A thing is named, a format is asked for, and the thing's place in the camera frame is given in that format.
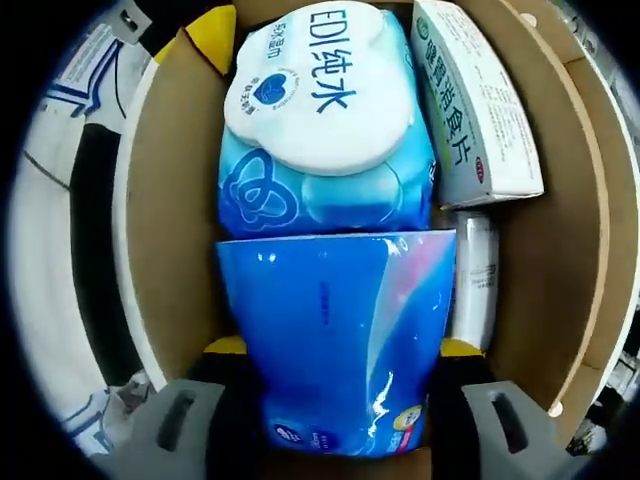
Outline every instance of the white medicine box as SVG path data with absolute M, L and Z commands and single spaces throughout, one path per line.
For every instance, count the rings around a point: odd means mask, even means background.
M 411 46 L 440 169 L 439 203 L 469 207 L 541 195 L 520 99 L 467 14 L 453 3 L 416 1 Z

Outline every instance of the white lid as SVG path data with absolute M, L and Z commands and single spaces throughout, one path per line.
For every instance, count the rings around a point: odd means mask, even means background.
M 251 35 L 225 99 L 227 126 L 289 167 L 325 176 L 384 161 L 413 122 L 384 17 L 360 2 L 296 10 Z

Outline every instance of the plastic wrapping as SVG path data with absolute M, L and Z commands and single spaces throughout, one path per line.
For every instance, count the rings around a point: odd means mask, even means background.
M 416 448 L 453 283 L 455 232 L 217 245 L 277 446 L 377 457 Z
M 234 238 L 428 226 L 435 158 L 392 13 L 320 3 L 258 30 L 225 122 L 218 212 Z

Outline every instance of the red logo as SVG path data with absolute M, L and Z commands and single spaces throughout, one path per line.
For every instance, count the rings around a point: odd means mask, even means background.
M 480 183 L 484 182 L 484 165 L 482 165 L 480 157 L 476 158 L 476 175 L 478 175 Z
M 404 435 L 402 435 L 402 442 L 400 442 L 400 446 L 398 447 L 398 450 L 396 453 L 400 453 L 406 450 L 407 445 L 409 445 L 409 439 L 411 439 L 412 433 L 413 433 L 413 428 L 409 428 L 406 432 L 404 432 Z

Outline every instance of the yellow foam pad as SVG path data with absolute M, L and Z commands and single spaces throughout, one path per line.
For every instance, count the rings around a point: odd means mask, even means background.
M 455 338 L 445 338 L 440 345 L 440 355 L 443 357 L 473 357 L 484 354 L 473 345 Z
M 187 27 L 195 46 L 223 75 L 229 72 L 231 65 L 235 31 L 236 7 L 233 5 L 213 8 Z M 173 42 L 171 40 L 156 54 L 156 62 L 162 63 Z
M 234 353 L 237 355 L 247 354 L 247 344 L 240 335 L 233 337 L 222 337 L 204 349 L 204 353 Z

